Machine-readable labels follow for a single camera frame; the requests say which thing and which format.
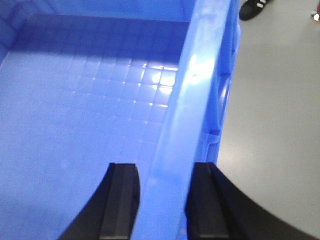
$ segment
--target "gray floor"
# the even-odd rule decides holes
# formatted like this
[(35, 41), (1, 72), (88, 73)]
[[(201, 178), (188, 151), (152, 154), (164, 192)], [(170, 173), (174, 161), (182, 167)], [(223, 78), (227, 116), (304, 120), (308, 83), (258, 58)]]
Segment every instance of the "gray floor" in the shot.
[(273, 0), (241, 23), (218, 166), (262, 207), (320, 238), (317, 3)]

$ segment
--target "blue plastic crate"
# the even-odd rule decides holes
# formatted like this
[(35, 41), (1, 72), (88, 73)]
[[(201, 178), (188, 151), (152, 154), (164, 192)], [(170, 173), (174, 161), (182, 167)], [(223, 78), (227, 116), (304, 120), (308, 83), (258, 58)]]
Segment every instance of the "blue plastic crate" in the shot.
[(237, 0), (0, 0), (0, 239), (56, 239), (110, 162), (140, 174), (131, 239), (184, 239), (239, 35)]

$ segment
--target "grid pattern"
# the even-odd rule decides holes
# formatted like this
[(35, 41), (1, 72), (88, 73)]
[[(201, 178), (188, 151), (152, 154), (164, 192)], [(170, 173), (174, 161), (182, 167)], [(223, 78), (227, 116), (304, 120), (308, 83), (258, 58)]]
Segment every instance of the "grid pattern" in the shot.
[(109, 162), (142, 193), (188, 23), (33, 15), (0, 65), (0, 239), (56, 239)]

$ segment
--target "black plastic part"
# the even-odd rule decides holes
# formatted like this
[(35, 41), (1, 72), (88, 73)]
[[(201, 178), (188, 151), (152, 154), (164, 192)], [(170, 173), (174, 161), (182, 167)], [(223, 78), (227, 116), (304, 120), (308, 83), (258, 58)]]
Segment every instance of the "black plastic part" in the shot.
[(95, 193), (59, 240), (129, 240), (139, 202), (136, 166), (110, 163)]
[(104, 210), (99, 240), (129, 240), (140, 201), (134, 164), (117, 164)]
[(222, 199), (248, 239), (316, 240), (263, 209), (231, 183), (213, 163), (209, 165)]
[(195, 163), (185, 208), (189, 240), (246, 239), (221, 202), (210, 166)]
[(189, 240), (316, 240), (257, 205), (213, 163), (195, 163), (185, 212)]

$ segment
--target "shoe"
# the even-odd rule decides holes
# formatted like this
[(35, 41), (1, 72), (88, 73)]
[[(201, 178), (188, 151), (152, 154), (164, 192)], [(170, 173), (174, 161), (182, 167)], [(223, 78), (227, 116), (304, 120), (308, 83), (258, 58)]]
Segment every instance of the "shoe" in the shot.
[(239, 11), (239, 18), (242, 21), (252, 19), (265, 8), (269, 0), (246, 0)]
[(320, 23), (320, 13), (316, 11), (311, 12), (311, 19), (317, 23)]

